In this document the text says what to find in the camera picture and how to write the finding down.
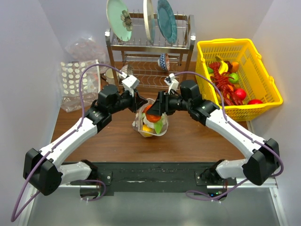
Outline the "orange toy pumpkin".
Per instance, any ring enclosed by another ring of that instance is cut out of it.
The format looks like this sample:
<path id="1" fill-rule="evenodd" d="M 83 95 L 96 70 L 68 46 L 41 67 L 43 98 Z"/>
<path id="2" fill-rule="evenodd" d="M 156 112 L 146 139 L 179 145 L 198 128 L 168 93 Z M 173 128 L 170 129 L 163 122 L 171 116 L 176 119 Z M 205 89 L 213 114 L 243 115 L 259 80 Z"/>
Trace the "orange toy pumpkin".
<path id="1" fill-rule="evenodd" d="M 145 107 L 145 109 L 143 110 L 143 113 L 145 113 L 146 119 L 149 122 L 156 123 L 161 120 L 161 116 L 148 114 L 147 111 L 151 108 L 151 106 L 152 105 L 148 105 L 147 107 Z"/>

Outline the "white toy cauliflower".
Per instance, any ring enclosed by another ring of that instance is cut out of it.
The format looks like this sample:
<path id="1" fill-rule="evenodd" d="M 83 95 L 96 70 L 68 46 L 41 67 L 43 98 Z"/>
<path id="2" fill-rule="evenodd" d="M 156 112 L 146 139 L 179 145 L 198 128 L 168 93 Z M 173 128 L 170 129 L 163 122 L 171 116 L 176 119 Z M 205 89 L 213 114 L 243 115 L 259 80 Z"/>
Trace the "white toy cauliflower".
<path id="1" fill-rule="evenodd" d="M 152 123 L 149 122 L 146 117 L 144 117 L 143 119 L 143 123 L 146 124 L 148 127 L 152 128 L 155 130 L 155 132 L 157 134 L 161 133 L 162 128 L 164 127 L 164 125 L 166 124 L 165 121 L 163 119 L 161 119 L 160 121 L 156 122 L 156 123 Z"/>

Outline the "polka dot zip bag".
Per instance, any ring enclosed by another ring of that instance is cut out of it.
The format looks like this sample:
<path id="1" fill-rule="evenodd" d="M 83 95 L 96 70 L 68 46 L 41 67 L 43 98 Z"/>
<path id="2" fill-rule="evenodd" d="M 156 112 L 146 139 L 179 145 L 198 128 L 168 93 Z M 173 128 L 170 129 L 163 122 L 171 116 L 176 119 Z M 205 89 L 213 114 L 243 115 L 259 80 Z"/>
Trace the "polka dot zip bag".
<path id="1" fill-rule="evenodd" d="M 168 116 L 165 113 L 161 116 L 151 116 L 146 113 L 154 102 L 153 99 L 148 98 L 147 103 L 135 114 L 135 119 L 132 123 L 133 129 L 143 137 L 163 136 L 168 129 Z"/>

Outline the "yellow toy lemon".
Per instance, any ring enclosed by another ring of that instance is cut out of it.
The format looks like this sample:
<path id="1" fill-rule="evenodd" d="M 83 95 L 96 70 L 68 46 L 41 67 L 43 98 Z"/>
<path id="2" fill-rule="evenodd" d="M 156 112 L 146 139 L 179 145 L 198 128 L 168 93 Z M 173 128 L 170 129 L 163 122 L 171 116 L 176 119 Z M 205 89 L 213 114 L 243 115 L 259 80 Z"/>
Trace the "yellow toy lemon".
<path id="1" fill-rule="evenodd" d="M 152 137 L 153 136 L 153 129 L 148 127 L 146 124 L 143 125 L 143 131 L 141 132 L 141 134 L 144 137 Z"/>

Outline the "red toy lobster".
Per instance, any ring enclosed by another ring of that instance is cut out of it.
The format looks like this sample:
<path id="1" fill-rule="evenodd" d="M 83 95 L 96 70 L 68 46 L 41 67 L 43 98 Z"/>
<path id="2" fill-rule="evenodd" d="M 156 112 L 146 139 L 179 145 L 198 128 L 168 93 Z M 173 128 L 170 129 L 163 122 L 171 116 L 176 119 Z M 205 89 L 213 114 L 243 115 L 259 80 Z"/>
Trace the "red toy lobster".
<path id="1" fill-rule="evenodd" d="M 216 85 L 223 96 L 226 105 L 242 105 L 243 101 L 235 94 L 235 87 L 229 82 L 229 72 L 219 74 L 220 62 L 209 64 L 209 68 L 213 70 L 213 76 L 210 76 L 211 81 Z"/>

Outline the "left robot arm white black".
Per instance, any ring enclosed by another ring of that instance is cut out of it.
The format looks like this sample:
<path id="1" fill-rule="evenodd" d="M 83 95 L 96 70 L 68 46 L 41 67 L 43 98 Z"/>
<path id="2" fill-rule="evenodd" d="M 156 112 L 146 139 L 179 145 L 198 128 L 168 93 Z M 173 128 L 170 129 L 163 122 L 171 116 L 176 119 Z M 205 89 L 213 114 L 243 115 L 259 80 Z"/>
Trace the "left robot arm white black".
<path id="1" fill-rule="evenodd" d="M 148 101 L 137 90 L 118 93 L 114 85 L 105 86 L 78 122 L 57 140 L 25 155 L 23 177 L 47 196 L 61 184 L 82 180 L 87 185 L 97 181 L 98 168 L 88 160 L 63 165 L 65 159 L 82 143 L 99 133 L 112 120 L 112 114 L 129 109 L 137 112 Z"/>

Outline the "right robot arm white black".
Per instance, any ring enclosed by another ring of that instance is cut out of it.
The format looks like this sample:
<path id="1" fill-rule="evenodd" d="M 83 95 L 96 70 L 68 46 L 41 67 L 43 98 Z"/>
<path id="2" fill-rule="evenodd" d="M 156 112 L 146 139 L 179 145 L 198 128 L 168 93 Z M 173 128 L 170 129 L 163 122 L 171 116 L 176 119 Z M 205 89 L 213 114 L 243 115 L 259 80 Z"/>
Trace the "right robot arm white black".
<path id="1" fill-rule="evenodd" d="M 222 135 L 243 154 L 241 160 L 219 160 L 206 169 L 202 177 L 211 183 L 220 185 L 228 178 L 246 178 L 260 186 L 280 167 L 278 143 L 253 134 L 212 101 L 203 99 L 195 81 L 183 81 L 180 94 L 172 89 L 159 92 L 146 113 L 161 116 L 172 115 L 175 111 L 187 111 L 192 119 Z"/>

